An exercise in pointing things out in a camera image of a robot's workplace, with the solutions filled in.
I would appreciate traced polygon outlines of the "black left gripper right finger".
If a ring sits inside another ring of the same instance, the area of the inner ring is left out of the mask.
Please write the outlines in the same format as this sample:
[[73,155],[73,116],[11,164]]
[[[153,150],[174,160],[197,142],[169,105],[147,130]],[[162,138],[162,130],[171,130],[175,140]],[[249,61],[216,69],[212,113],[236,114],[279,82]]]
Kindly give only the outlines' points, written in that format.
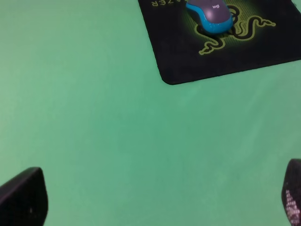
[[292,226],[301,225],[301,160],[291,159],[287,165],[281,192],[282,204]]

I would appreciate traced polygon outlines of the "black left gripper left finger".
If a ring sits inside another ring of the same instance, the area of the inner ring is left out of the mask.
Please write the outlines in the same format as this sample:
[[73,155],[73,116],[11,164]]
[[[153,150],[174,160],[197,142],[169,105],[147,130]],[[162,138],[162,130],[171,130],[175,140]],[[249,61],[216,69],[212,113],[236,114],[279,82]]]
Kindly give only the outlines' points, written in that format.
[[48,214],[43,171],[30,167],[0,187],[2,226],[42,226]]

